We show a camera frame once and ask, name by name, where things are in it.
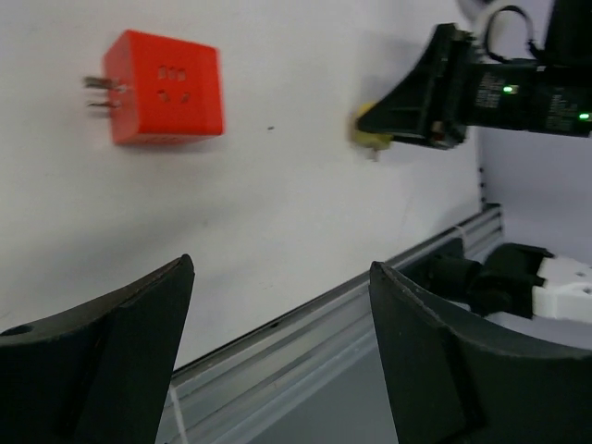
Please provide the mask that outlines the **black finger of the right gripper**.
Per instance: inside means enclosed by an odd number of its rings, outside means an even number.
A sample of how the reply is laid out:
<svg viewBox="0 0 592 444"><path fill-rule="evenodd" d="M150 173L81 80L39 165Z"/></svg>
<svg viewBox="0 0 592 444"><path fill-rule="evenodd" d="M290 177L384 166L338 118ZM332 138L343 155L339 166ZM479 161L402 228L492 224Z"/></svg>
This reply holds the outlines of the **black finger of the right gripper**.
<svg viewBox="0 0 592 444"><path fill-rule="evenodd" d="M454 146L461 137L451 128L449 106L454 71L463 54L463 32L438 24L413 69L386 96L356 118L361 132L392 142Z"/></svg>

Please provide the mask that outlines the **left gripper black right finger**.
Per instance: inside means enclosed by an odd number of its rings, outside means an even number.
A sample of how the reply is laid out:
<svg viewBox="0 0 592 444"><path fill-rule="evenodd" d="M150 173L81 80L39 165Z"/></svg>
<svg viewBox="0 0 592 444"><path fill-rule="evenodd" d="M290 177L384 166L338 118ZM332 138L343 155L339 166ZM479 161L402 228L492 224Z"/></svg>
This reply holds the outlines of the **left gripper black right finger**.
<svg viewBox="0 0 592 444"><path fill-rule="evenodd" d="M399 442L590 441L590 351L491 323L383 263L369 295Z"/></svg>

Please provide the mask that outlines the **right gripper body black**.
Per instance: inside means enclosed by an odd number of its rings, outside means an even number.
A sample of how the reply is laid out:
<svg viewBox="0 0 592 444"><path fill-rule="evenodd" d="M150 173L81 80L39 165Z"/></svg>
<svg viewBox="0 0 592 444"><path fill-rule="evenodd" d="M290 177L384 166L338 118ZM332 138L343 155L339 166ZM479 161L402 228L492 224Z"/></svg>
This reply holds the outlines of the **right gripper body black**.
<svg viewBox="0 0 592 444"><path fill-rule="evenodd" d="M504 13L524 20L527 58L493 51L494 24ZM515 5L491 12L480 36L443 23L431 42L442 71L434 80L439 97L429 113L430 146L461 144L470 127L590 137L590 2L554 2L543 45L533 20Z"/></svg>

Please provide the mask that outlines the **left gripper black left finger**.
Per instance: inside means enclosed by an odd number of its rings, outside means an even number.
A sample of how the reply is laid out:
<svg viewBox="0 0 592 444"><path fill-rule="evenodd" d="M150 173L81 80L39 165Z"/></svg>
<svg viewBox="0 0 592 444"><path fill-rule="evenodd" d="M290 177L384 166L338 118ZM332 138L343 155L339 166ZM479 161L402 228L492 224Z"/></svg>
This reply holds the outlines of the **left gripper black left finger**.
<svg viewBox="0 0 592 444"><path fill-rule="evenodd" d="M189 311L184 254L1 334L4 443L153 443Z"/></svg>

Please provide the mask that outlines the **yellow plug adapter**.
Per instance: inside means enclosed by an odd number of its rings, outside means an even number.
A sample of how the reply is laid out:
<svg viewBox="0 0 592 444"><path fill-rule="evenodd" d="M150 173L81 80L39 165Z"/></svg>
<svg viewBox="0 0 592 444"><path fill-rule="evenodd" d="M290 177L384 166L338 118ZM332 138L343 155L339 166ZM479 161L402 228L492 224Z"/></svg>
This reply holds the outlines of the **yellow plug adapter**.
<svg viewBox="0 0 592 444"><path fill-rule="evenodd" d="M349 140L355 147L362 148L367 152L369 159L378 161L380 154L383 151L388 150L390 147L390 136L386 134L364 132L357 127L358 119L375 104L375 102L369 102L360 105L356 111L351 114L349 122Z"/></svg>

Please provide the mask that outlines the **red cube socket adapter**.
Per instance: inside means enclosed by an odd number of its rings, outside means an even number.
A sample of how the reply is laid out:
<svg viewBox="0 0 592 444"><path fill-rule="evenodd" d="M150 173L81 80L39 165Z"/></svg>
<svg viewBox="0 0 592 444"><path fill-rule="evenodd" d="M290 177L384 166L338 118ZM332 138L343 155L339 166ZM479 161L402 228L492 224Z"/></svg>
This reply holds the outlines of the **red cube socket adapter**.
<svg viewBox="0 0 592 444"><path fill-rule="evenodd" d="M186 145L225 131L219 50L126 30L103 56L103 74L83 85L105 92L113 144Z"/></svg>

